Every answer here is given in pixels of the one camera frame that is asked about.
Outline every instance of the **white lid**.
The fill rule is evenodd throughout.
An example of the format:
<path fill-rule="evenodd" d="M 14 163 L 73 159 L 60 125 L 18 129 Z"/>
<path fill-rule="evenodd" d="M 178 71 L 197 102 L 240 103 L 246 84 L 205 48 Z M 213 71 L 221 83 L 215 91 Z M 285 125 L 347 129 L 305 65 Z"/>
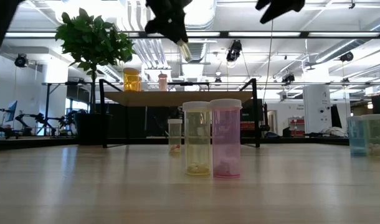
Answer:
<path fill-rule="evenodd" d="M 361 116 L 350 116 L 346 118 L 347 121 L 361 121 L 363 118 Z"/>
<path fill-rule="evenodd" d="M 186 102 L 183 103 L 183 110 L 188 111 L 188 110 L 196 110 L 196 109 L 209 109 L 209 102 L 205 101 L 192 101 L 192 102 Z"/>
<path fill-rule="evenodd" d="M 182 119 L 169 119 L 168 124 L 181 124 Z"/>
<path fill-rule="evenodd" d="M 220 99 L 220 100 L 212 100 L 211 108 L 242 108 L 241 100 L 236 99 Z"/>
<path fill-rule="evenodd" d="M 380 119 L 380 114 L 367 114 L 361 116 L 363 120 L 375 120 Z"/>

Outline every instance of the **wooden shelf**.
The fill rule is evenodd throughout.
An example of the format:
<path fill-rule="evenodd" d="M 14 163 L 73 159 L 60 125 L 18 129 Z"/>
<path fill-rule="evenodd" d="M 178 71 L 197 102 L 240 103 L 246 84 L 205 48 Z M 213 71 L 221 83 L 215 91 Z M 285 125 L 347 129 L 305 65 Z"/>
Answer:
<path fill-rule="evenodd" d="M 105 92 L 105 97 L 124 106 L 182 106 L 190 101 L 252 98 L 251 91 L 124 91 Z"/>

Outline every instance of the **computer monitor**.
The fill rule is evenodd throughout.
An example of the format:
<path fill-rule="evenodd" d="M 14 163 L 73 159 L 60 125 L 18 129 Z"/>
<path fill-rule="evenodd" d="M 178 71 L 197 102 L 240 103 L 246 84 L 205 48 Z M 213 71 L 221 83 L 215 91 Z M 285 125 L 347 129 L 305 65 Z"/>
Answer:
<path fill-rule="evenodd" d="M 7 109 L 8 112 L 7 112 L 4 122 L 14 121 L 16 108 L 17 108 L 17 100 L 9 104 L 9 108 Z"/>

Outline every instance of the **wooden table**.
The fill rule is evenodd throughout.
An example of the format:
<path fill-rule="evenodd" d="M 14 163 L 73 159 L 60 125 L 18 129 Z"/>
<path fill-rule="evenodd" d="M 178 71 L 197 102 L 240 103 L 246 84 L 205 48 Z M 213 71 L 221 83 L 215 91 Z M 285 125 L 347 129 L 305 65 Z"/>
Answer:
<path fill-rule="evenodd" d="M 243 146 L 242 177 L 184 174 L 166 146 L 0 152 L 0 224 L 380 223 L 380 161 L 343 146 Z"/>

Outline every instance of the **orange container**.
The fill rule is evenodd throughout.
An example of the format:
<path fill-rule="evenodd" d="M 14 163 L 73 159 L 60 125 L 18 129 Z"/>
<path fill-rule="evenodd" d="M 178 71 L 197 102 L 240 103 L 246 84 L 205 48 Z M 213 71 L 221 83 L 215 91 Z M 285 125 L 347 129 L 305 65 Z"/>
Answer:
<path fill-rule="evenodd" d="M 139 71 L 134 68 L 123 70 L 123 91 L 141 91 L 141 77 Z"/>

